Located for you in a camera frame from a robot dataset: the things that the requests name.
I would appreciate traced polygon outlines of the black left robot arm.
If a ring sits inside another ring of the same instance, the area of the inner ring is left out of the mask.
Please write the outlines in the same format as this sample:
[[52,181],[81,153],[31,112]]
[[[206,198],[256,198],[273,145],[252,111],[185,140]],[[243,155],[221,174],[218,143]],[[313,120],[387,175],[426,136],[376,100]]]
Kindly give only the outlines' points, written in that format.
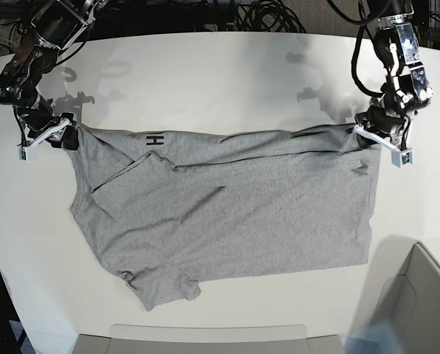
[[379,91],[367,89],[357,76],[357,61],[366,24],[360,25],[351,59],[351,76],[358,89],[371,98],[367,111],[357,114],[357,134],[361,148],[366,149],[383,139],[400,150],[408,147],[413,116],[430,104],[433,95],[419,55],[419,43],[409,18],[413,15],[410,1],[369,1],[370,13],[362,20],[375,21],[376,32],[371,42],[385,70],[385,82]]

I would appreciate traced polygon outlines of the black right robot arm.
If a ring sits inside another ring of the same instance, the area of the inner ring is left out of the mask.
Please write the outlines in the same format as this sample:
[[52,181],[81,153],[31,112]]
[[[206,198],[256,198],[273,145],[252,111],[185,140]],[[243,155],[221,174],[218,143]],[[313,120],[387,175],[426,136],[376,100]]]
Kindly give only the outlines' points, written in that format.
[[30,29],[0,74],[0,105],[10,105],[20,130],[21,154],[48,142],[54,148],[77,150],[74,114],[55,115],[50,100],[37,90],[44,74],[63,62],[58,58],[84,32],[91,32],[96,12],[105,1],[48,1],[30,21]]

